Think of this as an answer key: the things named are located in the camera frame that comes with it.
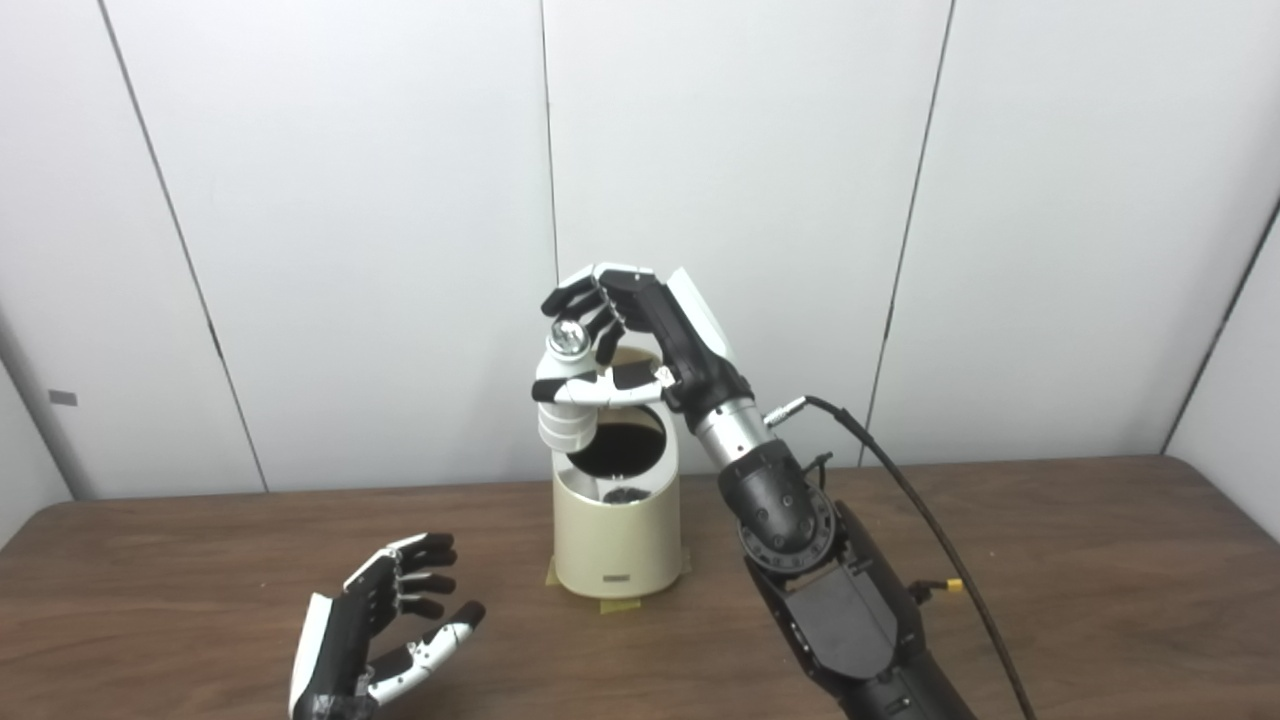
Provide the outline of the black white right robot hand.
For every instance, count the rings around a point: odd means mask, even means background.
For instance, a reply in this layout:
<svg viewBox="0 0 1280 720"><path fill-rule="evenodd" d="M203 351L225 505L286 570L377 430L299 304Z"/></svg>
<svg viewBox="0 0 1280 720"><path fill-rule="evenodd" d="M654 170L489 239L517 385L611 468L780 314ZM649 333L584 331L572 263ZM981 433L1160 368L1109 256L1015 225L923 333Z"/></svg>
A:
<svg viewBox="0 0 1280 720"><path fill-rule="evenodd" d="M622 407L662 401L699 421L721 405L754 396L684 274L660 281L648 268L598 263L561 282L543 301L541 313L554 324L571 324L572 338L585 342L588 368L539 375L531 388L538 404ZM657 341L657 368L604 368L628 332Z"/></svg>

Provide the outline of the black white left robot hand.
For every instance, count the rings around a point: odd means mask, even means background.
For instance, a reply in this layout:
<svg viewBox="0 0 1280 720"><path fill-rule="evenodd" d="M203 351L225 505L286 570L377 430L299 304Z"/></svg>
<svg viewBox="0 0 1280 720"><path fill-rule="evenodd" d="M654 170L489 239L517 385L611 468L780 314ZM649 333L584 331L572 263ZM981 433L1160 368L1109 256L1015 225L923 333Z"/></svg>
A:
<svg viewBox="0 0 1280 720"><path fill-rule="evenodd" d="M452 534L420 533L374 552L340 593L311 594L291 671L288 716L372 719L435 675L486 615L477 601L445 615L434 600L456 591L456 580L439 573L456 560ZM438 624L372 657L372 641L404 615Z"/></svg>

